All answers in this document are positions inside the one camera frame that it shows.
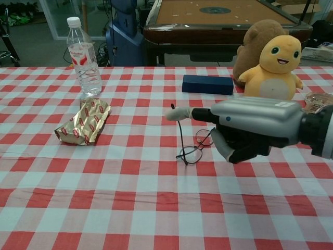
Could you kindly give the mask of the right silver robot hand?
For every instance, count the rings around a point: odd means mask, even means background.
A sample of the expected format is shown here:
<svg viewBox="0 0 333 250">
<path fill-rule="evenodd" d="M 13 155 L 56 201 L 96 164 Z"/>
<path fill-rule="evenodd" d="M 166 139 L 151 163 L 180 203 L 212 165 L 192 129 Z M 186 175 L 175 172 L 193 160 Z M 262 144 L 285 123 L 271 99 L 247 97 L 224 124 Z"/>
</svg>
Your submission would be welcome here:
<svg viewBox="0 0 333 250">
<path fill-rule="evenodd" d="M 297 144 L 304 116 L 299 103 L 260 97 L 227 99 L 211 108 L 178 107 L 165 113 L 169 121 L 186 118 L 216 125 L 211 137 L 229 163 L 267 156 L 271 147 Z"/>
</svg>

